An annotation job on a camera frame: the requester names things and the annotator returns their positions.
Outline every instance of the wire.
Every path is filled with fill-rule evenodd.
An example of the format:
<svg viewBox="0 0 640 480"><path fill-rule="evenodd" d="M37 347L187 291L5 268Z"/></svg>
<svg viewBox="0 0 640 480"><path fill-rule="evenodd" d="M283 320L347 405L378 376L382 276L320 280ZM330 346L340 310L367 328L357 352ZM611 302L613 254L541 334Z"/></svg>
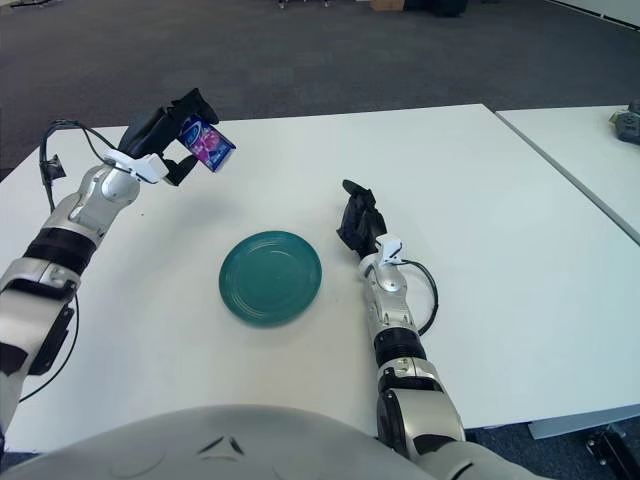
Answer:
<svg viewBox="0 0 640 480"><path fill-rule="evenodd" d="M31 397L33 397L35 394L40 393L47 385L53 382L58 375L60 375L60 372L62 372L62 369L64 369L64 367L67 365L67 362L69 362L69 359L71 358L71 354L73 353L73 349L76 347L76 342L78 341L78 332L80 331L80 303L78 302L77 294L75 295L74 298L76 302L76 331L73 334L73 341L71 342L71 348L69 348L69 352L67 353L67 356L65 357L64 361L62 362L58 370L56 370L56 373L54 373L51 376L51 378L49 378L49 380L44 382L42 385L36 388L33 392L22 397L20 400L18 400L18 403L22 403L25 400L28 400Z"/></svg>
<svg viewBox="0 0 640 480"><path fill-rule="evenodd" d="M427 267L422 265L420 262L414 262L413 260L405 260L403 258L402 263L399 263L398 265L412 265L416 267L418 270L420 270L424 274L425 277L427 277L427 281L431 286L431 292L433 293L433 308L431 309L431 315L429 315L427 322L418 329L418 333L420 334L420 336L422 336L426 333L427 330L431 328L431 325L433 325L433 322L436 319L436 314L438 313L438 308L440 306L440 304L438 303L439 298L438 298L438 287L436 286L436 281L433 278L433 275L431 275L431 272L427 269Z"/></svg>

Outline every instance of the green plate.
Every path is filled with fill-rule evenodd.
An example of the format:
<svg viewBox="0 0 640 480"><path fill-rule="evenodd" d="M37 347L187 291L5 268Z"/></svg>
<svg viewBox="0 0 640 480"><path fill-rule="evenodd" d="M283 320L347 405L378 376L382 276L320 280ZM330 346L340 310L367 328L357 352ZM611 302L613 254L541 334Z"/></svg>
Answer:
<svg viewBox="0 0 640 480"><path fill-rule="evenodd" d="M220 269L229 310L256 326L293 320L312 302L322 279L320 259L302 238L262 232L235 246Z"/></svg>

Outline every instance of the white table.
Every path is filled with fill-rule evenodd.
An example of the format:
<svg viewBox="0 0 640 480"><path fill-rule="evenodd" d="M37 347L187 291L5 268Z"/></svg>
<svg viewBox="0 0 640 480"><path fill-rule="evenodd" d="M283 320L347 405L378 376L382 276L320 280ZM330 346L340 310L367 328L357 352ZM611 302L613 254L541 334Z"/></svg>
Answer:
<svg viewBox="0 0 640 480"><path fill-rule="evenodd" d="M11 450L223 403L298 407L374 434L357 260L335 234L343 178L373 189L406 256L438 281L441 309L424 344L466 427L640 402L640 248L485 107L221 129L238 151L219 174L198 166L180 188L143 185L118 217L83 277L76 351L20 406ZM102 131L115 140L124 129ZM59 199L95 161L77 132L54 135L50 152L69 174ZM0 184L0 264L24 252L46 216L31 155ZM256 330L223 305L218 271L237 242L267 229L306 238L323 279L300 318ZM428 302L414 278L420 318Z"/></svg>
<svg viewBox="0 0 640 480"><path fill-rule="evenodd" d="M609 123L622 106L498 112L640 244L640 146Z"/></svg>

